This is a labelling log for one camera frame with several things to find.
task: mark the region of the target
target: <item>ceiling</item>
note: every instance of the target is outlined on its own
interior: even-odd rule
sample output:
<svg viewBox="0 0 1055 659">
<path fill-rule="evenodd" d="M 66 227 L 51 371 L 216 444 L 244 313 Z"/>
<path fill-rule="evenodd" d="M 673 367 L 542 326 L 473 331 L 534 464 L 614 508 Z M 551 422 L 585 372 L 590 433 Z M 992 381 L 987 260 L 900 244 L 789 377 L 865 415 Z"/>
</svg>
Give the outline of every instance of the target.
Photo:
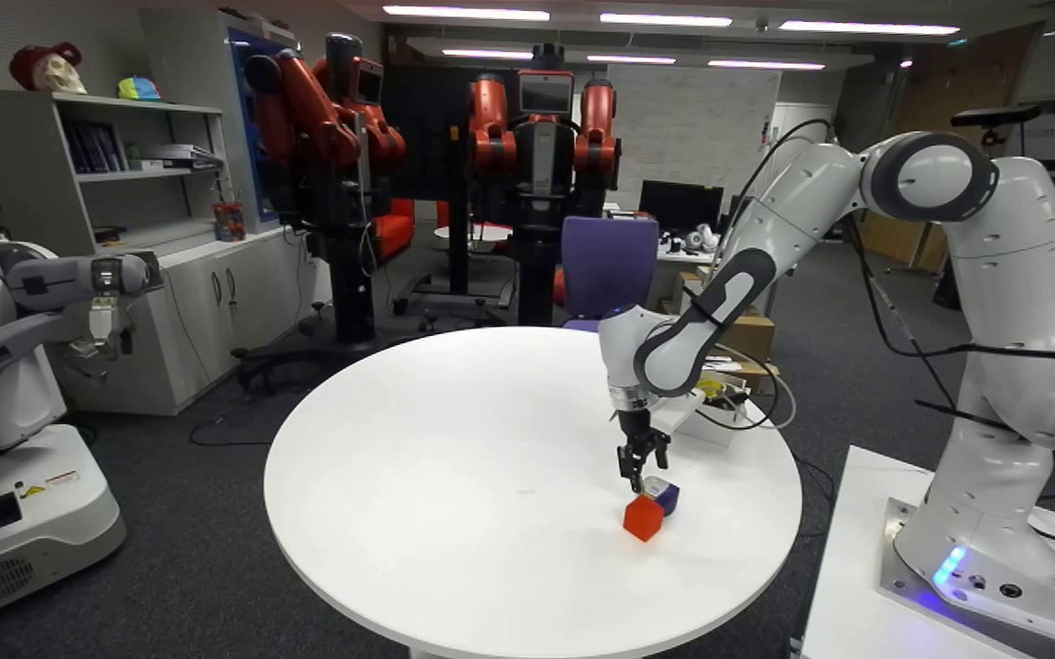
<svg viewBox="0 0 1055 659">
<path fill-rule="evenodd" d="M 540 39 L 566 45 L 579 62 L 590 51 L 612 56 L 673 56 L 682 67 L 706 60 L 809 60 L 828 68 L 848 68 L 870 60 L 937 56 L 964 39 L 1000 34 L 1011 26 L 1055 26 L 1055 0 L 403 0 L 447 6 L 540 6 L 546 26 L 512 21 L 459 21 L 459 17 L 387 17 L 385 0 L 342 0 L 366 21 L 391 26 L 420 56 L 442 49 L 533 49 Z M 652 26 L 602 26 L 602 11 L 660 11 L 660 16 L 727 16 L 730 28 L 652 28 Z M 784 17 L 837 17 L 837 21 L 937 21 L 960 26 L 957 37 L 806 37 L 780 34 Z"/>
</svg>

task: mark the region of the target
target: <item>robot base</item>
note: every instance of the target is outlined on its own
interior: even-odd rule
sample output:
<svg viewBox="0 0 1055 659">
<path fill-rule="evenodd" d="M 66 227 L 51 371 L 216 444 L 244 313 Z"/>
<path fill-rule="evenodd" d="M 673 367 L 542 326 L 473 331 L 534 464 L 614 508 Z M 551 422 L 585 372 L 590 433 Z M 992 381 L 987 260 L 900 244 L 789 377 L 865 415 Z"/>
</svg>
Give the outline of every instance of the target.
<svg viewBox="0 0 1055 659">
<path fill-rule="evenodd" d="M 1041 637 L 1033 629 L 1022 629 L 1022 625 L 1005 625 L 995 618 L 987 618 L 987 615 L 975 615 L 967 609 L 957 609 L 950 602 L 943 602 L 943 594 L 923 577 L 915 574 L 900 557 L 899 557 L 899 531 L 909 525 L 912 516 L 912 505 L 906 500 L 885 500 L 885 525 L 883 525 L 883 574 L 881 574 L 881 585 L 885 594 L 894 594 L 899 602 L 906 604 L 915 604 L 923 612 L 934 615 L 934 621 L 950 621 L 950 625 L 960 625 L 967 632 L 979 632 L 979 637 L 988 637 L 995 643 L 1009 643 L 1011 653 L 1025 653 L 1025 657 L 1055 657 L 1055 641 L 1053 637 Z M 970 577 L 964 577 L 964 596 L 983 596 Z"/>
<path fill-rule="evenodd" d="M 110 557 L 123 520 L 92 449 L 48 424 L 0 454 L 0 609 Z"/>
</svg>

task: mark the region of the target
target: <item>gray carpet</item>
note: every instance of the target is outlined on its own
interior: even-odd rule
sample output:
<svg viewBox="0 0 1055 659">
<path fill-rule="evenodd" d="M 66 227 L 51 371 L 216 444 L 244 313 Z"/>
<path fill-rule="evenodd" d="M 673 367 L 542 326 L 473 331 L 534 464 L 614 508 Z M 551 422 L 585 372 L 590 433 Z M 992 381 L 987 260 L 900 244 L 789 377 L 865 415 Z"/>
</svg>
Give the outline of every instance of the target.
<svg viewBox="0 0 1055 659">
<path fill-rule="evenodd" d="M 883 275 L 928 344 L 964 342 L 957 313 L 934 308 L 931 275 Z M 777 367 L 799 391 L 789 444 L 840 477 L 850 444 L 934 464 L 950 416 L 920 363 L 881 344 L 854 253 L 819 244 L 777 292 Z M 403 649 L 314 602 L 277 557 L 259 472 L 296 391 L 216 389 L 177 422 L 82 416 L 128 520 L 123 549 L 0 612 L 11 657 L 338 657 L 401 659 Z M 801 632 L 819 564 L 830 482 L 806 472 L 806 525 L 780 577 L 718 632 L 666 659 L 789 657 Z"/>
</svg>

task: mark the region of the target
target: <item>purple chair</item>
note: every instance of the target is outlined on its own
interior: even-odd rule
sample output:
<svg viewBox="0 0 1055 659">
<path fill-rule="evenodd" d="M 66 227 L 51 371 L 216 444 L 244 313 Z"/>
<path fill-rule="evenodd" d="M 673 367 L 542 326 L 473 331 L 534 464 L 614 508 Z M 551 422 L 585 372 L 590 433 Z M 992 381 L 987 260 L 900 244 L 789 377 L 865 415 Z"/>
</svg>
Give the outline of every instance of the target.
<svg viewBox="0 0 1055 659">
<path fill-rule="evenodd" d="M 656 258 L 656 219 L 566 217 L 566 326 L 597 334 L 602 320 L 644 303 Z"/>
</svg>

